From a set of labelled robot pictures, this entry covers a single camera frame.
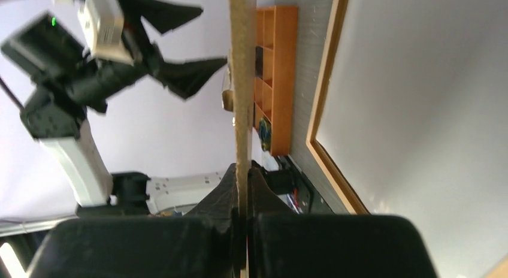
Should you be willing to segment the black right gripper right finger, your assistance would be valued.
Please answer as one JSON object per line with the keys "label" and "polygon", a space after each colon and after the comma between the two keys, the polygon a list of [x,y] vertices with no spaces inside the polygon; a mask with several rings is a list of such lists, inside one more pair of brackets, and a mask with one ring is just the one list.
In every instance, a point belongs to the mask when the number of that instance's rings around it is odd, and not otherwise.
{"label": "black right gripper right finger", "polygon": [[252,167],[248,174],[251,277],[436,277],[411,221],[375,214],[298,214]]}

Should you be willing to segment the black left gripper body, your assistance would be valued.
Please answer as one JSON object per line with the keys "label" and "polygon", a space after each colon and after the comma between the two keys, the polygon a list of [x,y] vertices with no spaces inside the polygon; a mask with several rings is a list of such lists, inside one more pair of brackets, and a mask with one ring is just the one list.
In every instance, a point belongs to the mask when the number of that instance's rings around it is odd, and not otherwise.
{"label": "black left gripper body", "polygon": [[92,56],[46,11],[1,43],[2,54],[35,84],[22,113],[105,113],[107,100],[147,75],[159,74],[163,58],[154,46],[133,64]]}

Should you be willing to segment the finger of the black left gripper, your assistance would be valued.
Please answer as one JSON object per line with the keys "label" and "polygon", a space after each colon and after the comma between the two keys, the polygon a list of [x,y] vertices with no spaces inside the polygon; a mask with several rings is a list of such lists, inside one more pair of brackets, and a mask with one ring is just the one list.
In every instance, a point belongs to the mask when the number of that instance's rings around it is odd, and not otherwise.
{"label": "finger of the black left gripper", "polygon": [[130,30],[141,29],[147,20],[160,34],[179,28],[199,17],[203,9],[196,5],[173,4],[161,0],[118,0]]}
{"label": "finger of the black left gripper", "polygon": [[156,72],[156,79],[179,98],[189,99],[196,95],[227,62],[226,57],[181,64],[162,62]]}

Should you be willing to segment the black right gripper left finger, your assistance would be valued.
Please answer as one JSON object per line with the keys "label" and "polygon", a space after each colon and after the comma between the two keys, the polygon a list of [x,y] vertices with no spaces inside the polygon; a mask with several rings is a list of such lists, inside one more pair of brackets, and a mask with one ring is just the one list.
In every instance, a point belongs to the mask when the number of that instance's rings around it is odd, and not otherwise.
{"label": "black right gripper left finger", "polygon": [[71,219],[45,237],[29,277],[239,277],[232,212],[235,165],[182,217]]}

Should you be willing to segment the brown backing board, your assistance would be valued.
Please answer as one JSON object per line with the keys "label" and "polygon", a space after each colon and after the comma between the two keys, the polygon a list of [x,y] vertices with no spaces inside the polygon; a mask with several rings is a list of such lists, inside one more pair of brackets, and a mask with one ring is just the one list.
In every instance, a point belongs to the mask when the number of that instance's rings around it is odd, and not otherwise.
{"label": "brown backing board", "polygon": [[236,178],[238,212],[247,215],[247,175],[251,168],[253,86],[257,0],[229,0],[231,78],[234,86]]}

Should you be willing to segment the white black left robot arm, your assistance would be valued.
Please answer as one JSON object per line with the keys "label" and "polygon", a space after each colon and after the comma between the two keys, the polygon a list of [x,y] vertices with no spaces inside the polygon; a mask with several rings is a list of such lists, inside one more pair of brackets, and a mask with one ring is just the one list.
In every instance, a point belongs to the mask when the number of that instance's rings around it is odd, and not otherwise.
{"label": "white black left robot arm", "polygon": [[155,211],[146,174],[108,172],[87,112],[104,114],[111,96],[145,76],[181,99],[197,94],[227,64],[227,58],[166,61],[149,39],[143,20],[166,34],[202,12],[198,5],[164,0],[81,0],[77,16],[86,44],[79,43],[49,12],[2,42],[2,54],[35,85],[28,100],[19,105],[20,120],[60,163],[78,215]]}

